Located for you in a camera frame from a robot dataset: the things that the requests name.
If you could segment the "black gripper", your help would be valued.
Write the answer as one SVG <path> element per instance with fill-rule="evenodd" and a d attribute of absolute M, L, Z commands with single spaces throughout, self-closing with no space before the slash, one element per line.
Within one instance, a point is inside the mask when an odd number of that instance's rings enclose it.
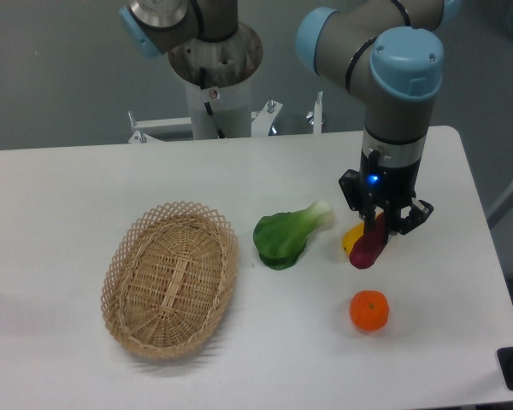
<path fill-rule="evenodd" d="M 349 208 L 364 221 L 364 232 L 375 229 L 376 210 L 384 214 L 383 246 L 389 237 L 405 235 L 425 223 L 433 205 L 416 198 L 416 177 L 420 163 L 407 167 L 383 167 L 362 158 L 359 170 L 347 170 L 339 179 Z"/>

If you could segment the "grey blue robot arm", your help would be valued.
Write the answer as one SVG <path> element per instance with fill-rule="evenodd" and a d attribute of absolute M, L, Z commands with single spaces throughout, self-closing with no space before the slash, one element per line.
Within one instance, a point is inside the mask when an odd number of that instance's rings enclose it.
<path fill-rule="evenodd" d="M 299 60 L 365 107 L 360 167 L 339 185 L 366 231 L 375 212 L 387 234 L 406 234 L 433 212 L 415 184 L 444 49 L 435 31 L 458 1 L 368 1 L 350 13 L 321 7 L 306 15 L 295 39 Z M 262 43 L 239 20 L 234 1 L 131 1 L 119 12 L 148 57 L 165 55 L 192 95 L 195 138 L 245 137 L 248 100 L 239 93 L 262 62 Z"/>

